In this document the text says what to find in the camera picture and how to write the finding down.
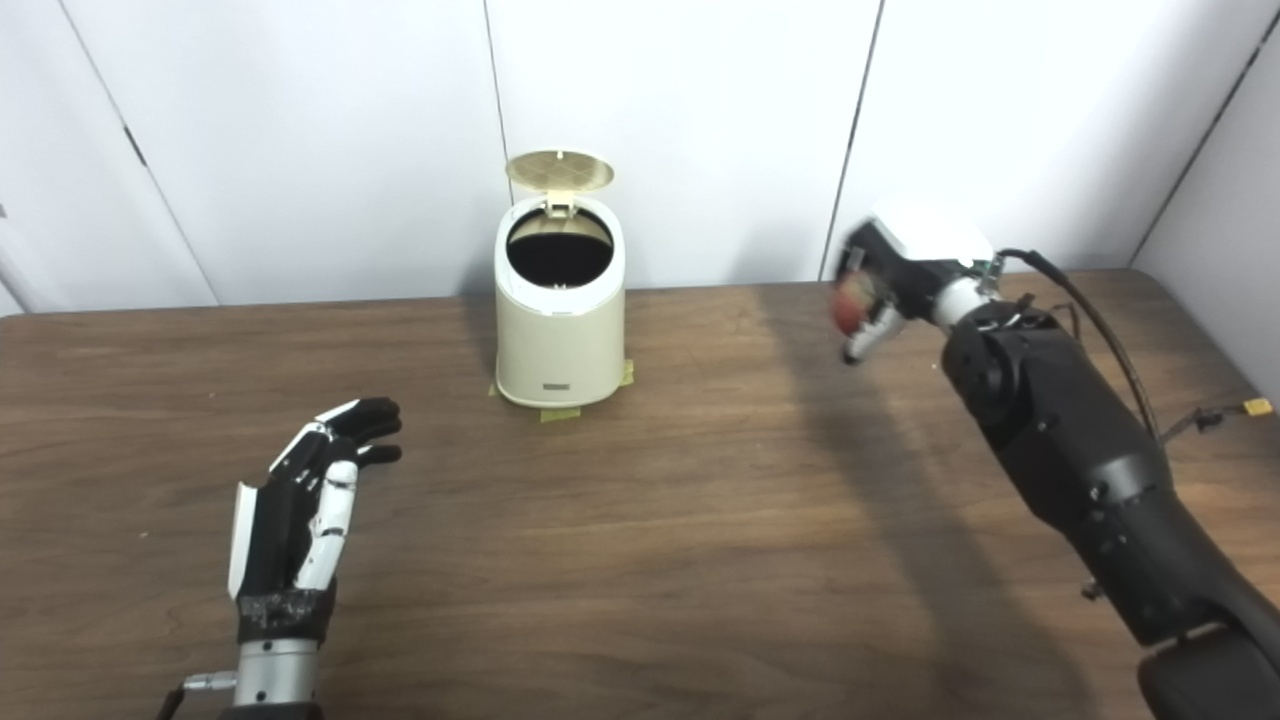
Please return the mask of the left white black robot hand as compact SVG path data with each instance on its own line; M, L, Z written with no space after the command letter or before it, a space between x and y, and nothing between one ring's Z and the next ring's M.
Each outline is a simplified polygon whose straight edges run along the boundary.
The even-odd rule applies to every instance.
M401 428L392 398L342 404L306 421L261 484L236 487L227 592L239 644L326 639L360 473L401 459L378 443Z

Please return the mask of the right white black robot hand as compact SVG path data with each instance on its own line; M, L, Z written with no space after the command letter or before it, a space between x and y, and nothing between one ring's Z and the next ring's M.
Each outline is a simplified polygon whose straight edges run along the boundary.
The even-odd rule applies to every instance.
M844 361L864 363L910 322L950 334L997 300L995 260L992 243L961 213L904 200L874 205L835 265L831 309Z

